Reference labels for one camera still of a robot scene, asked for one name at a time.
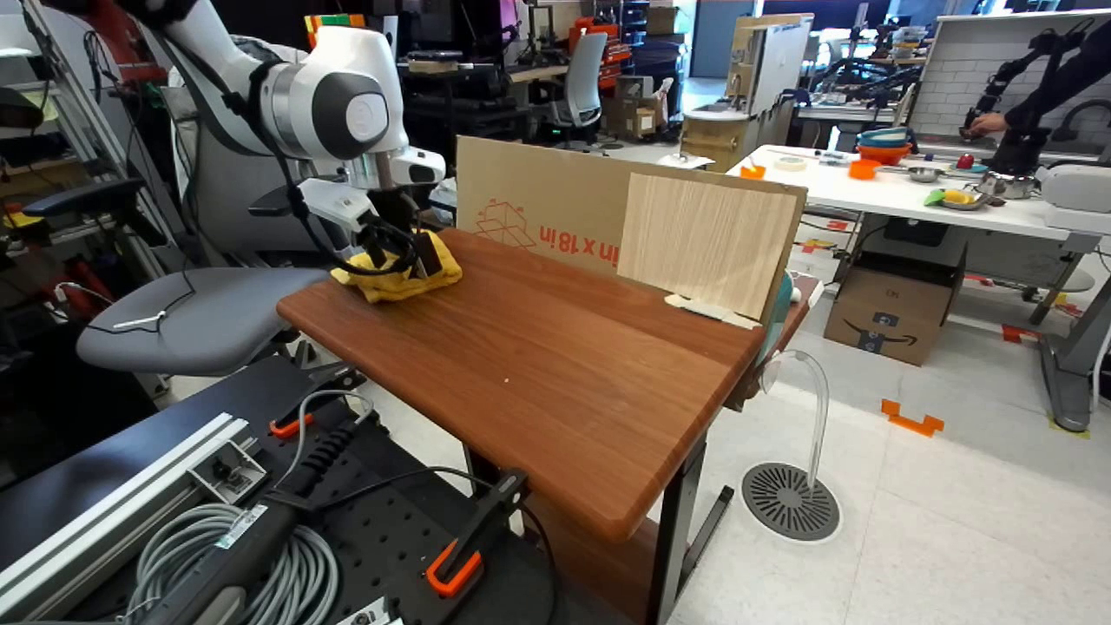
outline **office chair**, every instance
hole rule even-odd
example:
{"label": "office chair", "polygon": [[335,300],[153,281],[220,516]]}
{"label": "office chair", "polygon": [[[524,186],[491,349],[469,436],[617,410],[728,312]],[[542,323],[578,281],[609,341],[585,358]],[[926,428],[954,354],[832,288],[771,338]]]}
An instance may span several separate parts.
{"label": "office chair", "polygon": [[197,124],[185,223],[221,268],[186,268],[140,286],[92,319],[78,354],[142,376],[227,376],[276,354],[291,338],[278,319],[278,300],[328,279],[322,268],[260,265],[271,253],[313,250],[291,212],[266,200],[280,186],[271,156],[234,154]]}

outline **brown table top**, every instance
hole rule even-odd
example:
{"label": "brown table top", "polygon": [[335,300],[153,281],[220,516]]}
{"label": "brown table top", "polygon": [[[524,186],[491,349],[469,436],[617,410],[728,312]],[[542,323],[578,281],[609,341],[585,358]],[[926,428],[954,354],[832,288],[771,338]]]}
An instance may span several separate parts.
{"label": "brown table top", "polygon": [[760,349],[660,288],[443,234],[464,279],[396,305],[335,281],[278,312],[605,538],[628,538]]}

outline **cable bundle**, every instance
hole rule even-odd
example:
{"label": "cable bundle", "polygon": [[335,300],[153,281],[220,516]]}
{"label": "cable bundle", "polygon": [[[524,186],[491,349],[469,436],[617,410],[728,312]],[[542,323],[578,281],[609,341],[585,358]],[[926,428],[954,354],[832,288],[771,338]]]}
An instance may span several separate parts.
{"label": "cable bundle", "polygon": [[[200,505],[163,524],[140,553],[134,595],[129,601],[129,617],[140,620],[175,583],[196,568],[215,540],[247,511],[227,505]],[[254,595],[247,608],[250,625],[322,625],[339,595],[339,566],[335,549],[313,529],[298,524],[284,546],[266,583]]]}

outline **white desk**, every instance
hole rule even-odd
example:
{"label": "white desk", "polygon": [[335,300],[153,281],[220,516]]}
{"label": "white desk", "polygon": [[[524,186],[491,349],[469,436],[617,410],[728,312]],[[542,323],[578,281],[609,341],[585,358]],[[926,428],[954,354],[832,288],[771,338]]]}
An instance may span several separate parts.
{"label": "white desk", "polygon": [[[1043,197],[1007,200],[1005,208],[986,212],[949,212],[924,204],[926,191],[937,185],[912,185],[899,165],[883,165],[875,179],[851,179],[846,165],[824,165],[816,164],[812,149],[792,145],[760,145],[743,164],[766,165],[766,179],[808,186],[808,208],[862,212],[863,223],[912,220],[953,226],[943,241],[949,245],[961,245],[969,271],[995,279],[1017,279],[1029,271],[1039,281],[1025,286],[1050,286],[1050,294],[1043,300],[1030,323],[1043,323],[1079,256],[1101,245],[1101,237],[1093,230],[1075,226],[1068,234],[1050,226],[1045,214],[1058,208]],[[1091,370],[1108,327],[1111,281],[1105,281],[1088,317],[1066,341],[1043,338],[1039,349],[1050,414],[1066,429],[1088,429],[1091,424]]]}
{"label": "white desk", "polygon": [[883,165],[875,179],[851,179],[846,165],[824,165],[812,149],[800,145],[760,145],[743,164],[765,165],[766,179],[808,186],[808,208],[863,214],[863,237],[887,230],[888,220],[953,226],[943,245],[868,241],[868,250],[937,265],[954,265],[954,256],[961,256],[977,273],[1050,288],[1050,300],[1030,317],[1035,327],[1052,308],[1052,300],[1061,292],[1079,256],[1101,245],[1101,237],[1093,234],[1050,226],[1045,214],[1058,208],[1043,197],[983,212],[953,212],[926,208],[926,194],[937,185],[912,185],[899,165]]}
{"label": "white desk", "polygon": [[796,149],[796,145],[760,145],[743,164],[766,165],[765,175],[766,179],[808,186],[804,204],[812,208],[920,220],[920,223],[943,223],[961,230],[1013,234],[1030,241],[1068,241],[1066,230],[1045,226],[1045,212],[1052,212],[1052,204],[1043,197],[1007,200],[1005,208],[983,208],[983,212],[953,212],[953,208],[926,208],[926,194],[937,185],[912,185],[899,165],[883,165],[875,179],[851,179],[846,165],[824,165],[812,156],[812,149]]}

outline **floor drain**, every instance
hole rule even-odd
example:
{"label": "floor drain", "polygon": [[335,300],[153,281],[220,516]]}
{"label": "floor drain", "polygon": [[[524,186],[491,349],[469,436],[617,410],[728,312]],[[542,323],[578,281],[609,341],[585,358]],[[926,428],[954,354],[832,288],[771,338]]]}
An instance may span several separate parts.
{"label": "floor drain", "polygon": [[804,472],[796,464],[753,464],[741,489],[760,524],[796,540],[818,540],[841,521],[832,494],[824,484],[812,484],[808,494]]}

